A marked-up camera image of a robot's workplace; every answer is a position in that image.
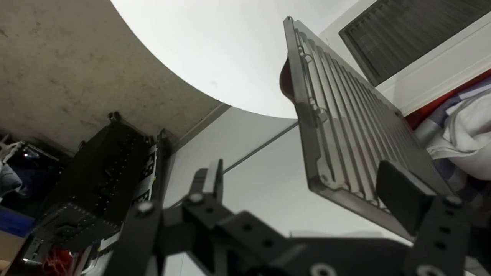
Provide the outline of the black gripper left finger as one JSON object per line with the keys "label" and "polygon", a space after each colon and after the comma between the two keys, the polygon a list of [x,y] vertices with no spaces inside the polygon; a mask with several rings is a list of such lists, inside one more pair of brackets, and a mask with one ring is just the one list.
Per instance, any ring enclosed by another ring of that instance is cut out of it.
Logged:
{"label": "black gripper left finger", "polygon": [[192,202],[200,202],[206,194],[210,194],[216,200],[223,200],[224,191],[224,171],[223,160],[213,160],[209,167],[197,170],[187,197]]}

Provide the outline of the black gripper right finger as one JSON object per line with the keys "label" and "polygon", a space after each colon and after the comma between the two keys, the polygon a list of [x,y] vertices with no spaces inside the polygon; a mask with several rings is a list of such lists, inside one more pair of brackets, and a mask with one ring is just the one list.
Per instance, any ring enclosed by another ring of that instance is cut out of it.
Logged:
{"label": "black gripper right finger", "polygon": [[396,162],[382,160],[376,193],[410,236],[437,236],[442,196],[419,176]]}

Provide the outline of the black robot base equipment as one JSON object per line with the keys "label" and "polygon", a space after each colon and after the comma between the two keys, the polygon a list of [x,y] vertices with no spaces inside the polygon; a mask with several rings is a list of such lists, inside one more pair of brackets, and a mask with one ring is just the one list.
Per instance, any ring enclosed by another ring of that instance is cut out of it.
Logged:
{"label": "black robot base equipment", "polygon": [[127,209],[150,197],[143,180],[154,173],[160,153],[169,150],[164,131],[144,136],[112,113],[111,122],[86,140],[57,176],[34,186],[42,196],[38,202],[35,196],[6,196],[2,216],[9,222],[5,225],[28,216],[22,236],[42,246],[29,260],[40,262],[51,246],[81,251],[117,234]]}

